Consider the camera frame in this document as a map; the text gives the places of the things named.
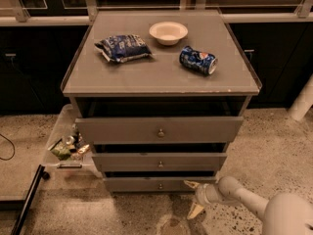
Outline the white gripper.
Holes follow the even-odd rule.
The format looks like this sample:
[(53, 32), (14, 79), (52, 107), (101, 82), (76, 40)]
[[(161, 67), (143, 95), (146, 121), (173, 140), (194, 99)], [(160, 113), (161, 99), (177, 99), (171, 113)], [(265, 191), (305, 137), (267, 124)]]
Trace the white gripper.
[(190, 188), (196, 190), (195, 197), (197, 203), (192, 203), (187, 215), (188, 219), (194, 219), (204, 210), (204, 207), (208, 206), (209, 204), (225, 203), (225, 197), (221, 194), (216, 184), (199, 184), (196, 181), (190, 180), (185, 180), (184, 183)]

